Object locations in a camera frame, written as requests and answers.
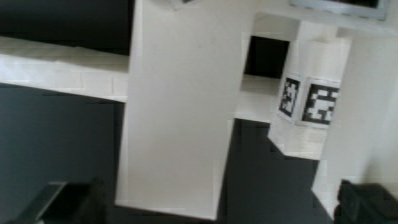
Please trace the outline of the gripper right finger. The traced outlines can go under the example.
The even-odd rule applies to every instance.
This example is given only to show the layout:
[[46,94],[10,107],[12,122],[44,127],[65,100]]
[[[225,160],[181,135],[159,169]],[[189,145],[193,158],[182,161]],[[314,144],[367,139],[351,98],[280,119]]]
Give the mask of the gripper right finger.
[[380,184],[340,181],[333,224],[398,224],[398,199]]

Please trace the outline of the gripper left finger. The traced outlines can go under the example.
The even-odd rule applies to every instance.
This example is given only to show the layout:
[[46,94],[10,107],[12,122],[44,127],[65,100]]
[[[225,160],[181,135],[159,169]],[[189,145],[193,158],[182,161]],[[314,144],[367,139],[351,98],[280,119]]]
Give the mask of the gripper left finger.
[[6,224],[108,224],[102,181],[49,182]]

